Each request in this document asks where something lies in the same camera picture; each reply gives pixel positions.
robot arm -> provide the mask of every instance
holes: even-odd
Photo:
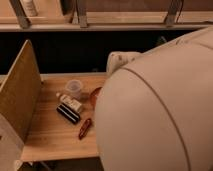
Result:
[[[213,166],[213,27],[121,67],[95,109],[106,171],[210,171]]]

plastic cup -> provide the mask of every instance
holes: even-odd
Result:
[[[77,99],[81,99],[83,84],[80,80],[70,80],[67,82],[65,89],[69,92],[69,94]]]

white bottle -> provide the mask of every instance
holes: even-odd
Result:
[[[27,16],[34,17],[37,16],[37,10],[33,0],[23,0],[24,9],[26,10]]]
[[[66,94],[56,93],[56,97],[62,102],[73,109],[75,112],[80,113],[83,110],[83,105],[75,99],[71,99],[70,96]]]

